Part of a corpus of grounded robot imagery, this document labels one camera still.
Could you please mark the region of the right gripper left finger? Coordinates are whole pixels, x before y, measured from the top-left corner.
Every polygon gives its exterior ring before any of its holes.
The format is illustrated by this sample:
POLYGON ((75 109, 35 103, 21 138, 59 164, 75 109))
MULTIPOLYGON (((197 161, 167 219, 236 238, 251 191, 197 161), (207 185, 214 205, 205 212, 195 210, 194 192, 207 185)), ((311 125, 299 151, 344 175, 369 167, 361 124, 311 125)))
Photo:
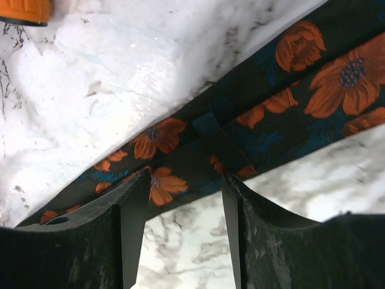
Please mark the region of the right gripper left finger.
POLYGON ((148 169, 45 225, 1 229, 1 287, 131 288, 151 185, 148 169))

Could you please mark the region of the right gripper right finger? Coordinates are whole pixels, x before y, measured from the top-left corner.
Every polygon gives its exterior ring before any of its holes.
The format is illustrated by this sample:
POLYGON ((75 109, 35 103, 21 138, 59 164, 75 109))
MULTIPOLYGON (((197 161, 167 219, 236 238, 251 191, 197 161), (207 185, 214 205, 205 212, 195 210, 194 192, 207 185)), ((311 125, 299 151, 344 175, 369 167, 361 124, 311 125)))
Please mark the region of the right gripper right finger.
POLYGON ((384 216, 317 222, 250 190, 231 173, 222 196, 237 288, 383 288, 384 216))

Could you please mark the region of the black orange floral tie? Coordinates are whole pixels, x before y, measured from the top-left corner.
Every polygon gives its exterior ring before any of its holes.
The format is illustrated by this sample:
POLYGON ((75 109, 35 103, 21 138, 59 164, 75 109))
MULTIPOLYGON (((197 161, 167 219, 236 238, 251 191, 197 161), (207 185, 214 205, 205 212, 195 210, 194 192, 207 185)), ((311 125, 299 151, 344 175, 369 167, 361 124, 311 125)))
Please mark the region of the black orange floral tie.
POLYGON ((45 224, 151 172, 148 218, 384 123, 384 2, 328 1, 21 222, 45 224))

